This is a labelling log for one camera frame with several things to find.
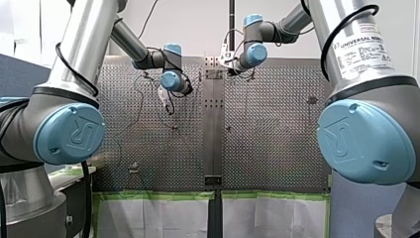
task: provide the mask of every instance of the white wall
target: white wall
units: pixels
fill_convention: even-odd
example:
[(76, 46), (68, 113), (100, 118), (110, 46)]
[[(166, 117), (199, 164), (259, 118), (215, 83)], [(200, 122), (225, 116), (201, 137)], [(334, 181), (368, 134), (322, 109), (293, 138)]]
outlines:
[[(380, 6), (376, 20), (396, 68), (409, 74), (414, 73), (417, 1), (419, 0), (368, 0)], [(155, 0), (129, 0), (121, 16), (134, 32), (141, 31), (154, 2)], [(262, 14), (266, 20), (277, 22), (299, 2), (237, 0), (236, 28), (241, 30), (243, 19), (251, 13)], [(179, 43), (185, 56), (217, 56), (229, 27), (228, 19), (228, 0), (158, 0), (142, 41), (146, 46), (153, 47), (162, 47), (167, 42)], [(112, 55), (123, 54), (116, 45), (111, 46)], [(318, 59), (321, 55), (314, 32), (302, 36), (293, 45), (284, 45), (281, 48), (273, 44), (267, 46), (268, 55), (272, 58)]]

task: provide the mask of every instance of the wire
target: wire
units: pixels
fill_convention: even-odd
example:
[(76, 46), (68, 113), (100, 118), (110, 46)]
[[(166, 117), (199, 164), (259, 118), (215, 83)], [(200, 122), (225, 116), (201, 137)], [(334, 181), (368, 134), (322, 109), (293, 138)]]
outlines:
[(237, 33), (241, 34), (242, 36), (244, 35), (244, 33), (243, 33), (243, 32), (241, 32), (241, 31), (240, 31), (240, 30), (238, 30), (238, 29), (231, 29), (231, 30), (229, 30), (229, 31), (226, 33), (225, 40), (223, 41), (224, 43), (227, 43), (228, 36), (229, 36), (229, 34), (231, 34), (232, 32), (237, 32)]
[(306, 14), (311, 16), (311, 12), (309, 11), (308, 6), (306, 6), (305, 0), (300, 0), (300, 4), (302, 5), (302, 8), (306, 12)]
[(157, 5), (158, 0), (155, 1), (154, 5), (152, 6), (151, 12), (149, 13), (148, 18), (146, 19), (145, 24), (143, 25), (142, 32), (139, 34), (139, 39), (142, 37), (143, 33), (145, 32), (146, 26), (148, 25), (149, 19), (151, 18), (152, 13), (154, 12), (155, 6)]
[(64, 56), (61, 53), (61, 43), (57, 43), (55, 45), (55, 52), (56, 55), (59, 57), (59, 59), (64, 63), (64, 65), (68, 68), (68, 70), (71, 71), (71, 73), (76, 77), (82, 80), (85, 84), (87, 84), (92, 90), (93, 90), (93, 96), (97, 96), (99, 94), (98, 88), (89, 80), (86, 79), (82, 74), (80, 74), (78, 71), (74, 70), (74, 68), (68, 63), (68, 61), (64, 58)]
[(327, 69), (325, 67), (326, 58), (328, 54), (328, 50), (330, 49), (331, 45), (333, 44), (334, 39), (337, 37), (337, 35), (347, 26), (348, 22), (352, 20), (354, 17), (359, 15), (360, 13), (367, 11), (367, 10), (373, 10), (372, 14), (376, 15), (376, 13), (379, 11), (379, 6), (374, 4), (365, 5), (359, 10), (356, 10), (355, 12), (349, 14), (347, 17), (345, 17), (340, 24), (334, 29), (333, 32), (331, 32), (330, 36), (328, 36), (327, 41), (325, 41), (324, 47), (322, 49), (321, 53), (321, 69), (322, 73), (324, 74), (325, 78), (330, 81), (327, 73)]
[(308, 34), (308, 33), (312, 32), (314, 29), (315, 29), (315, 27), (312, 27), (311, 29), (309, 29), (309, 30), (308, 30), (308, 31), (306, 31), (306, 32), (301, 32), (301, 33), (299, 33), (299, 36), (302, 36), (302, 35)]
[[(150, 82), (150, 84), (151, 84), (151, 87), (152, 87), (152, 89), (158, 89), (158, 86), (155, 86), (154, 85), (154, 79), (153, 78), (151, 78), (151, 77), (147, 77), (147, 79), (149, 80), (149, 82)], [(160, 122), (160, 124), (162, 124), (163, 126), (165, 126), (165, 127), (167, 127), (167, 128), (171, 128), (171, 129), (173, 129), (173, 126), (169, 126), (169, 125), (167, 125), (165, 122), (163, 122), (163, 119), (161, 119), (161, 117), (160, 117), (160, 114), (158, 113), (158, 106), (156, 105), (156, 101), (155, 101), (155, 103), (154, 103), (154, 107), (155, 107), (155, 109), (157, 110), (157, 117), (158, 117), (158, 120), (159, 120), (159, 122)]]
[(143, 105), (144, 105), (144, 102), (145, 102), (145, 95), (141, 92), (141, 90), (139, 90), (137, 88), (137, 81), (139, 80), (139, 78), (141, 78), (141, 75), (137, 76), (135, 78), (134, 82), (133, 82), (134, 89), (142, 95), (142, 101), (140, 103), (140, 107), (139, 107), (139, 112), (137, 114), (137, 118), (136, 118), (136, 120), (134, 122), (128, 124), (126, 127), (123, 128), (123, 130), (121, 130), (120, 132), (116, 133), (112, 137), (112, 141), (114, 141), (117, 144), (118, 150), (119, 150), (119, 152), (118, 152), (119, 153), (119, 156), (118, 156), (118, 162), (117, 162), (117, 166), (118, 167), (121, 165), (121, 161), (123, 160), (123, 145), (121, 145), (120, 141), (116, 140), (116, 138), (119, 137), (124, 132), (126, 132), (131, 127), (133, 127), (134, 125), (136, 125), (140, 121), (140, 117), (141, 117), (142, 111), (143, 111)]
[(169, 98), (170, 106), (172, 107), (172, 111), (169, 111), (168, 106), (166, 105), (164, 108), (166, 109), (166, 112), (169, 116), (173, 115), (175, 113), (175, 107), (173, 106), (172, 97), (170, 97), (169, 90), (167, 92), (167, 97)]
[(86, 221), (84, 222), (82, 238), (89, 238), (90, 235), (90, 225), (92, 223), (92, 190), (90, 187), (90, 174), (89, 174), (89, 167), (87, 163), (84, 161), (81, 163), (81, 168), (83, 170), (84, 176), (84, 188), (86, 192)]

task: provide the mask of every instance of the black cable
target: black cable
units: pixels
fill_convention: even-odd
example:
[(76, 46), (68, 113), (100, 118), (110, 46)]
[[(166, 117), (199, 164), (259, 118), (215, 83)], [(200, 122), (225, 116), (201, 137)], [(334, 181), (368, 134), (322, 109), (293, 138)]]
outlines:
[(334, 39), (345, 28), (345, 26), (349, 23), (350, 20), (352, 20), (357, 15), (359, 15), (361, 12), (364, 12), (367, 10), (373, 10), (372, 14), (376, 15), (376, 13), (379, 11), (379, 6), (374, 5), (374, 4), (365, 5), (359, 10), (356, 10), (355, 12), (349, 14), (340, 22), (340, 24), (334, 29), (334, 31), (330, 34), (330, 36), (328, 36), (327, 41), (325, 41), (324, 48), (322, 49), (322, 54), (321, 54), (321, 69), (322, 69), (322, 73), (324, 74), (325, 78), (328, 81), (330, 81), (330, 79), (328, 78), (328, 73), (327, 73), (327, 69), (325, 68), (325, 63), (326, 63), (328, 50), (333, 44)]
[(82, 80), (84, 83), (86, 83), (92, 90), (93, 90), (93, 96), (97, 96), (99, 94), (99, 90), (98, 88), (91, 83), (89, 80), (86, 79), (86, 77), (84, 77), (82, 74), (80, 74), (78, 71), (74, 70), (74, 68), (68, 63), (68, 61), (62, 56), (61, 53), (61, 43), (57, 43), (55, 45), (55, 51), (56, 51), (56, 55), (59, 57), (59, 59), (62, 61), (62, 63), (64, 63), (64, 65), (68, 68), (68, 70), (71, 71), (71, 73), (79, 78), (80, 80)]
[(311, 12), (309, 11), (308, 6), (306, 6), (305, 0), (300, 0), (300, 4), (302, 5), (303, 11), (305, 11), (308, 16), (311, 16)]
[(90, 235), (90, 225), (92, 224), (92, 190), (90, 187), (90, 173), (87, 163), (84, 161), (81, 163), (81, 168), (84, 175), (84, 189), (86, 192), (86, 220), (84, 221), (82, 238), (89, 238)]
[(123, 160), (123, 145), (121, 145), (120, 141), (118, 141), (116, 138), (119, 137), (121, 134), (123, 134), (124, 132), (126, 132), (128, 129), (130, 129), (131, 127), (133, 127), (134, 125), (136, 125), (140, 119), (141, 119), (141, 115), (142, 115), (142, 111), (143, 111), (143, 105), (145, 104), (145, 95), (143, 94), (143, 92), (141, 90), (139, 90), (137, 88), (137, 81), (139, 80), (141, 76), (137, 76), (136, 79), (134, 80), (134, 89), (139, 92), (142, 95), (142, 101), (140, 103), (140, 107), (139, 107), (139, 112), (137, 114), (137, 118), (134, 122), (128, 124), (126, 127), (123, 128), (123, 130), (121, 130), (120, 132), (116, 133), (115, 135), (113, 135), (111, 137), (111, 140), (114, 141), (117, 146), (118, 146), (118, 162), (117, 162), (117, 167), (119, 167), (121, 165), (121, 161)]
[(306, 31), (306, 32), (301, 32), (301, 33), (299, 33), (299, 36), (302, 36), (302, 35), (308, 34), (308, 33), (312, 32), (313, 30), (315, 30), (315, 27), (312, 27), (311, 29), (309, 29), (309, 30), (308, 30), (308, 31)]
[(149, 13), (148, 18), (146, 19), (145, 24), (143, 25), (142, 32), (139, 35), (139, 39), (142, 37), (143, 33), (145, 32), (146, 26), (148, 25), (149, 19), (151, 18), (152, 13), (154, 12), (155, 6), (157, 5), (158, 0), (155, 1), (154, 5), (152, 6), (151, 12)]
[(410, 237), (408, 238), (420, 238), (420, 231), (417, 231), (416, 233), (412, 234)]
[(172, 91), (170, 91), (170, 95), (172, 95), (173, 97), (175, 97), (175, 98), (184, 98), (184, 97), (186, 97), (187, 95), (186, 94), (182, 94), (182, 96), (177, 96), (177, 95), (175, 95)]
[(169, 108), (167, 105), (164, 108), (166, 109), (167, 114), (171, 116), (175, 113), (175, 107), (173, 106), (173, 101), (172, 101), (172, 97), (170, 97), (169, 90), (167, 90), (166, 92), (167, 92), (167, 97), (169, 98), (170, 106), (172, 107), (172, 111), (169, 111)]

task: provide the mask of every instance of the pegboard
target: pegboard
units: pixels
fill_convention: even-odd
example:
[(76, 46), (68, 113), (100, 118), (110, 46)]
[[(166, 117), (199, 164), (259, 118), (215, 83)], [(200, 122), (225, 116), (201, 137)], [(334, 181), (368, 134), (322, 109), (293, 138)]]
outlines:
[(316, 138), (328, 86), (318, 63), (269, 59), (253, 79), (226, 79), (224, 189), (328, 190)]
[[(216, 65), (183, 58), (195, 90), (174, 98), (175, 114), (168, 116), (156, 89), (161, 70), (148, 70), (149, 79), (128, 58), (107, 58), (98, 84), (107, 134), (94, 157), (94, 189), (203, 190), (204, 176), (213, 170), (222, 176), (222, 189), (327, 191), (331, 171), (319, 152), (316, 128), (328, 87), (318, 64), (317, 59), (268, 59), (253, 79), (224, 72), (215, 79), (224, 86), (216, 87), (205, 81), (210, 80), (206, 70)], [(212, 138), (222, 133), (222, 146), (211, 149), (217, 158), (207, 165), (204, 144), (210, 135), (204, 132), (212, 110), (204, 106), (212, 95), (223, 97), (224, 109), (217, 110), (222, 119), (211, 119), (222, 120), (212, 122), (218, 132), (211, 133)]]
[(94, 189), (203, 190), (201, 73), (204, 59), (183, 58), (194, 91), (173, 98), (168, 116), (158, 98), (161, 69), (135, 70), (126, 57), (106, 58), (98, 87), (106, 123)]

